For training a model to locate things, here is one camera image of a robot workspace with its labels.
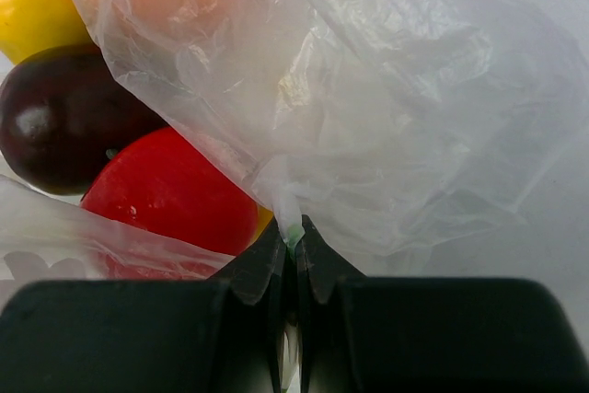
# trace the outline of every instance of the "red fruit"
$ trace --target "red fruit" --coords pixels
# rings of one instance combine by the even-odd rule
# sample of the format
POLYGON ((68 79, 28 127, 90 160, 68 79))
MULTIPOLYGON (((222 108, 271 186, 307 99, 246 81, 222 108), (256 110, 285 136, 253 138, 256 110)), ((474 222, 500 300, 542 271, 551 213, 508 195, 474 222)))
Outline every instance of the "red fruit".
MULTIPOLYGON (((227 255, 248 247, 258 223, 257 204, 171 128, 150 133, 122 150, 100 173, 81 206, 227 255)), ((159 260, 156 252, 129 257, 156 262, 152 269, 127 266, 119 251, 116 255, 121 262, 102 256, 114 278, 181 279, 185 273, 214 271, 191 257, 184 263, 159 260)))

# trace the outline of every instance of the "eggplant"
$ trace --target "eggplant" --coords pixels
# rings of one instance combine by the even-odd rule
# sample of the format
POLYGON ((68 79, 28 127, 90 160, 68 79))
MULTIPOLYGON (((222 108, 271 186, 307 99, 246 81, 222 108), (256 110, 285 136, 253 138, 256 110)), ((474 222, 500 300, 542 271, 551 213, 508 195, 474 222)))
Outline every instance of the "eggplant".
POLYGON ((94 44, 29 57, 0 86, 0 151, 32 186, 84 193, 124 147, 167 124, 112 77, 94 44))

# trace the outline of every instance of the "plastic toy fruit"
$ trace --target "plastic toy fruit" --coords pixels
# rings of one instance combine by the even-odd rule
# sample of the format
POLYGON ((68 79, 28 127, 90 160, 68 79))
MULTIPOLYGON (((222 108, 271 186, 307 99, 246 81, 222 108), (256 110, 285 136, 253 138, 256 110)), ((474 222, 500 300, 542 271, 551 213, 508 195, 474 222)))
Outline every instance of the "plastic toy fruit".
MULTIPOLYGON (((258 205, 171 128, 150 133, 118 154, 100 173, 81 206, 111 220, 227 255, 246 249, 258 224, 258 205)), ((110 277, 179 278, 173 272, 177 263, 165 259, 159 267, 170 272, 125 266, 121 263, 124 256, 121 262, 110 256, 101 258, 110 277)), ((146 261, 149 259, 153 257, 147 251, 146 261)))
POLYGON ((84 193, 118 151, 165 126, 115 82, 94 45, 36 54, 0 86, 0 150, 49 193, 84 193))
POLYGON ((88 42, 72 0, 0 0, 0 51, 14 64, 50 48, 88 42))

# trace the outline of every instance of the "white surface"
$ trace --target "white surface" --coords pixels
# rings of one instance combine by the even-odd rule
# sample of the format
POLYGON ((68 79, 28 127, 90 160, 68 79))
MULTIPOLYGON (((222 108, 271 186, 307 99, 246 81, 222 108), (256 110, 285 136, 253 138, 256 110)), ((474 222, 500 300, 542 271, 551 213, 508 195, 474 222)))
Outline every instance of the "white surface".
MULTIPOLYGON (((589 0, 528 1, 566 28, 589 54, 589 0)), ((0 73, 7 67, 0 59, 0 73)), ((512 275, 541 281, 565 305, 587 349, 589 134, 559 160, 527 198, 524 209, 528 225, 442 245, 434 250, 424 274, 512 275)))

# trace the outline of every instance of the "yellow tomato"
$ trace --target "yellow tomato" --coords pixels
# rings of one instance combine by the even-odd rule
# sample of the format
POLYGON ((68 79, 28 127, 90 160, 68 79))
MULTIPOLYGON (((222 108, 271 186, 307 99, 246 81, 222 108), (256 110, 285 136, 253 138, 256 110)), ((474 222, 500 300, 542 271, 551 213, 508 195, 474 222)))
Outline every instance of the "yellow tomato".
POLYGON ((50 48, 90 41, 72 0, 0 0, 0 51, 14 64, 50 48))
POLYGON ((254 235, 254 239, 251 240, 252 244, 255 243, 258 238, 260 238, 260 235, 263 233, 264 229, 268 226, 273 217, 274 214, 268 209, 258 206, 258 229, 256 230, 256 235, 254 235))

